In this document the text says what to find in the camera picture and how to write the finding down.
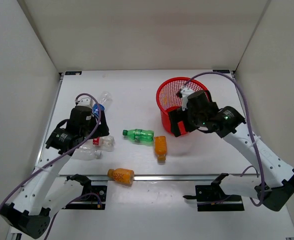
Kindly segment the clear plastic bottle white cap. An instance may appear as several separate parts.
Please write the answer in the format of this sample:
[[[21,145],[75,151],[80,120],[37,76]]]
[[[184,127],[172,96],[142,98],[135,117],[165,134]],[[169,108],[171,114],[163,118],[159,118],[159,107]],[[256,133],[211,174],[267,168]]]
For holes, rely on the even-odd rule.
[[[74,151],[72,157],[76,160],[91,161],[100,159],[102,157],[102,151],[95,148],[80,147]]]

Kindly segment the blue label clear bottle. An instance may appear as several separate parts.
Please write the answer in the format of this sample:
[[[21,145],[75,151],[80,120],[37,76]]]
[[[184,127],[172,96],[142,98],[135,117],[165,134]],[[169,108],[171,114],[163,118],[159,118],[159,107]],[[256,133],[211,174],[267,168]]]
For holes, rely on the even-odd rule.
[[[111,106],[112,102],[113,102],[112,95],[108,91],[103,91],[98,98],[100,109],[104,112]],[[93,105],[92,114],[96,118],[99,117],[98,105],[96,103]]]

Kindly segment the green plastic bottle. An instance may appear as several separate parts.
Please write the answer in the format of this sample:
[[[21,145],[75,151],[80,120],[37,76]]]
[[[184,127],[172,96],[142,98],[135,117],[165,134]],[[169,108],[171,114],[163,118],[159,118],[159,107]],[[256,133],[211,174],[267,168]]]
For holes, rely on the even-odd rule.
[[[154,142],[154,131],[144,129],[124,129],[122,136],[134,144],[151,146]]]

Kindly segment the orange patterned plastic bottle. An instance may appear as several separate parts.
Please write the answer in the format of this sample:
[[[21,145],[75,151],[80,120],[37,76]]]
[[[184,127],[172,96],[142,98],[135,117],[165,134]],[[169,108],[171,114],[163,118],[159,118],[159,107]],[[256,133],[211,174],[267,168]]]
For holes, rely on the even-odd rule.
[[[107,176],[120,184],[130,186],[133,184],[135,173],[131,169],[117,168],[109,169]]]

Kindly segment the red label clear bottle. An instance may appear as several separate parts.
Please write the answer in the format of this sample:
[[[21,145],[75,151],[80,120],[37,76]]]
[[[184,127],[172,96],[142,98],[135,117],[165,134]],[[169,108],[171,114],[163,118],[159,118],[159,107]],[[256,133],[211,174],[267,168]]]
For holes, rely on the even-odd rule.
[[[92,143],[96,148],[102,151],[112,152],[115,146],[115,139],[111,135],[101,136],[94,138]]]

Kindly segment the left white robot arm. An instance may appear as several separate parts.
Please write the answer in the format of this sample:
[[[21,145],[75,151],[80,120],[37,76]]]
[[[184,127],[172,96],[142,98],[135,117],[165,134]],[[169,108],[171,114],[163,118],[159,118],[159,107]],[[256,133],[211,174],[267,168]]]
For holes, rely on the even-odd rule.
[[[20,193],[11,202],[0,206],[1,217],[12,227],[33,239],[40,238],[55,215],[76,199],[87,200],[92,194],[91,180],[81,174],[67,177],[63,185],[49,194],[58,173],[76,149],[86,142],[109,135],[105,109],[77,105],[68,119],[56,125],[45,143],[46,149],[57,150],[54,160],[42,160],[38,169],[18,187]]]

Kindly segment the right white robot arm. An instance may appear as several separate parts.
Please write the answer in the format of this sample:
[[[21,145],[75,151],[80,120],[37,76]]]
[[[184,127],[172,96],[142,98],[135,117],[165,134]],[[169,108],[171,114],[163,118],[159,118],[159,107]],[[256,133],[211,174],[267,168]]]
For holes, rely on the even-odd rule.
[[[209,91],[193,91],[187,87],[176,95],[181,99],[181,106],[168,113],[170,131],[175,137],[181,135],[179,123],[183,123],[186,132],[215,133],[245,157],[258,173],[256,179],[221,173],[210,184],[213,197],[222,201],[232,195],[248,197],[257,199],[257,206],[280,211],[294,194],[294,168],[253,133],[250,121],[235,108],[218,108]]]

